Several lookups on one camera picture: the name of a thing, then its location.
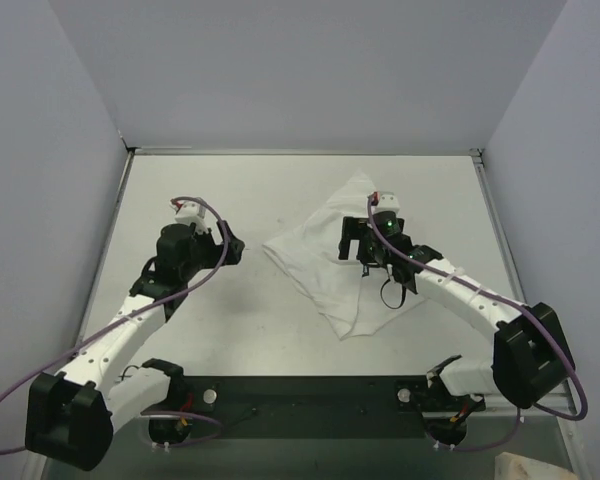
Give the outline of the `white t-shirt with flower print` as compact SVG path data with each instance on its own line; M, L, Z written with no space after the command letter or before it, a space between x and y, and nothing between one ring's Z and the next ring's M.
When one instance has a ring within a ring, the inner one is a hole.
M304 223L263 244L271 261L313 302L341 340L372 336L424 302L423 297L409 294L398 307L400 286L383 287L385 271L372 269L364 276L354 257L338 259L342 220L365 216L366 197L375 190L369 176L358 170Z

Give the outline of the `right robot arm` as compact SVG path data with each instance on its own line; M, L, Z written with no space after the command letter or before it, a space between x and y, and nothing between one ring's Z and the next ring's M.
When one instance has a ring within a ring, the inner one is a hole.
M521 409L573 377L575 363L556 312L545 303L529 306L482 287L427 245L415 245L393 212L342 222L338 257L358 244L363 270L382 269L401 295L437 303L464 320L492 345L487 360L454 355L431 368L429 388L452 397L496 394Z

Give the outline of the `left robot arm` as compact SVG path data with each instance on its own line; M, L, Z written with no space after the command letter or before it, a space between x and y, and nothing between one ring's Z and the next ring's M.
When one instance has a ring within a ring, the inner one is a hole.
M57 373L35 378L28 393L28 451L90 471L105 457L114 434L149 409L190 414L193 395L182 367L150 359L130 379L118 377L171 319L200 271L215 274L240 262L244 243L226 221L217 223L220 243L201 225L195 221L163 227L155 255L143 266L118 314Z

